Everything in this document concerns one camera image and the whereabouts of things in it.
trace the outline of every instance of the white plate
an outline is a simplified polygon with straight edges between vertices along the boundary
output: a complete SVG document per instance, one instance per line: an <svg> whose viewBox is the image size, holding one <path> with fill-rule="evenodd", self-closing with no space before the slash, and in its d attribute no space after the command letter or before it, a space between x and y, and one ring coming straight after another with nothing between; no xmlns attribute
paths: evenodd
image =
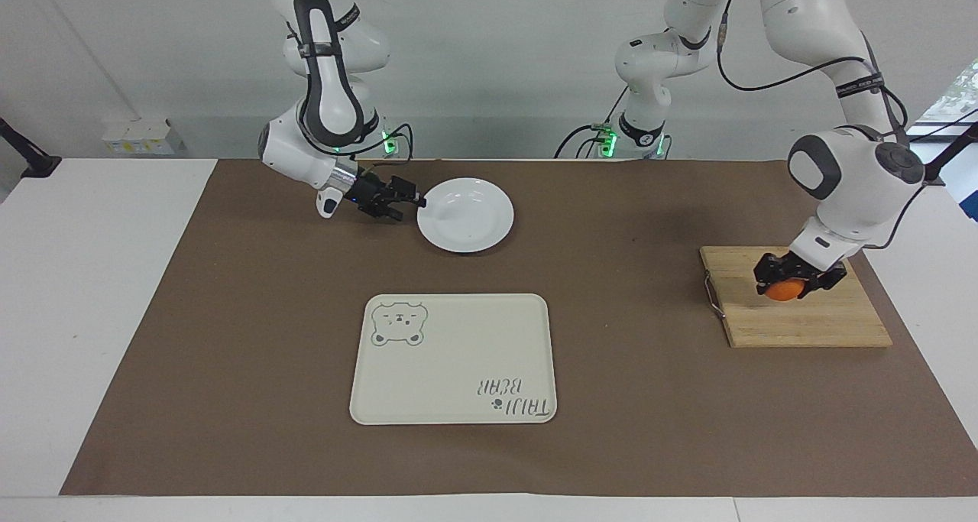
<svg viewBox="0 0 978 522"><path fill-rule="evenodd" d="M513 229L513 202L502 189L478 178L455 178L433 187L418 226L434 244L453 253L478 253L499 244Z"/></svg>
<svg viewBox="0 0 978 522"><path fill-rule="evenodd" d="M362 425L541 424L556 413L537 295L381 295L367 303L350 396Z"/></svg>

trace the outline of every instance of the green indicator light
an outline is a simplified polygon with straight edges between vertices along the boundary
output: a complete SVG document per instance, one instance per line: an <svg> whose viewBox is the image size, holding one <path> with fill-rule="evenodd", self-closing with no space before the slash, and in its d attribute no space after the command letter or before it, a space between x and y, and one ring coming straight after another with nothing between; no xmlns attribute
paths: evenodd
<svg viewBox="0 0 978 522"><path fill-rule="evenodd" d="M604 145L601 146L601 156L614 157L614 147L618 144L618 135L614 132L608 132L608 138L604 140Z"/></svg>
<svg viewBox="0 0 978 522"><path fill-rule="evenodd" d="M387 152L387 155L397 153L397 140L390 139L387 131L382 132L382 135L384 136L384 151Z"/></svg>

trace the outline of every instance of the white tray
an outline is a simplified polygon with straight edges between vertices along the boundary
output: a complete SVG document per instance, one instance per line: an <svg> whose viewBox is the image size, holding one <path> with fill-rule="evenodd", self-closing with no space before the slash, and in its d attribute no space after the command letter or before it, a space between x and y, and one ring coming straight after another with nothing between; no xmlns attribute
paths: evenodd
<svg viewBox="0 0 978 522"><path fill-rule="evenodd" d="M381 295L364 311L350 415L363 425L545 423L556 414L537 295Z"/></svg>

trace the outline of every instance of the orange ball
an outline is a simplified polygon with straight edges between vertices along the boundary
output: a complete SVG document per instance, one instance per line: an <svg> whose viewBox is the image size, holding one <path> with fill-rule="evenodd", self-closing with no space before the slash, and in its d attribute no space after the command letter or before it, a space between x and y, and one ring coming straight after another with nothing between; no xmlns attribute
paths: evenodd
<svg viewBox="0 0 978 522"><path fill-rule="evenodd" d="M789 279L787 281L782 281L780 283L775 283L765 292L765 295L771 300L778 300L780 303L786 303L789 300L795 300L805 291L805 282L801 279Z"/></svg>

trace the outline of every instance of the white table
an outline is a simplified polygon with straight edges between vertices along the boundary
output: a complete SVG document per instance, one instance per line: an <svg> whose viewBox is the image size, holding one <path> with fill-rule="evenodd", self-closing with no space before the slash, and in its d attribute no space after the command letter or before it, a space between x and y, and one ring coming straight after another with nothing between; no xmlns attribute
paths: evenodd
<svg viewBox="0 0 978 522"><path fill-rule="evenodd" d="M66 160L0 204L0 520L978 520L978 498L57 498L214 164ZM978 226L932 188L870 261L978 439Z"/></svg>

